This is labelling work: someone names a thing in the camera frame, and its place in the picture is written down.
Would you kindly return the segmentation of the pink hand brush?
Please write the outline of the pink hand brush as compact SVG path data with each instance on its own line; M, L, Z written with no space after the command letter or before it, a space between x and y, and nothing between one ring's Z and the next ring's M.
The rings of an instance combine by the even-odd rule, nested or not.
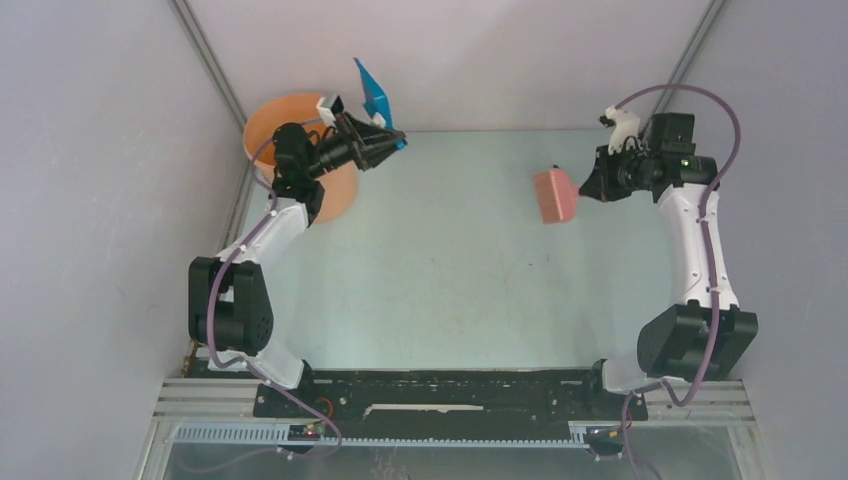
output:
M557 165L533 175L536 202L544 224L567 223L577 213L579 190Z

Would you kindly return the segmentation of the blue plastic dustpan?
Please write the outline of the blue plastic dustpan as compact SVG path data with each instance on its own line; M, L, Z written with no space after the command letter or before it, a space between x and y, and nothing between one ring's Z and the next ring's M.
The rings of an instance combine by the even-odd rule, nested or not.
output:
M364 95L363 109L370 122L381 128L393 130L394 123L388 95L357 57L353 61L358 69Z

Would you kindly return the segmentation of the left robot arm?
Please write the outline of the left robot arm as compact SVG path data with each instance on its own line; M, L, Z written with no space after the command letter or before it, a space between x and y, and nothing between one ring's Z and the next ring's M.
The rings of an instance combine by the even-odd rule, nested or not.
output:
M188 333L205 345L219 368L240 364L269 385L278 404L304 416L316 403L302 380L306 362L273 337L274 314L263 267L274 262L320 213L320 177L345 166L376 168L407 144L400 130L336 115L327 137L299 123L279 126L268 140L275 167L267 207L257 224L213 257L188 268Z

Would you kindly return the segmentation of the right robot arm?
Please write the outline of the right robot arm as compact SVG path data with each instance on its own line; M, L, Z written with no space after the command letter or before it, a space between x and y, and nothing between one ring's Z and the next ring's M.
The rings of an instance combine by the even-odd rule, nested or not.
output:
M608 359L600 378L581 392L585 411L606 418L622 395L682 380L695 386L726 378L758 332L758 319L741 309L729 281L718 231L719 168L696 154L691 114L653 116L649 134L628 110L609 107L607 144L579 194L615 202L645 191L663 220L671 262L670 305L644 325L633 352Z

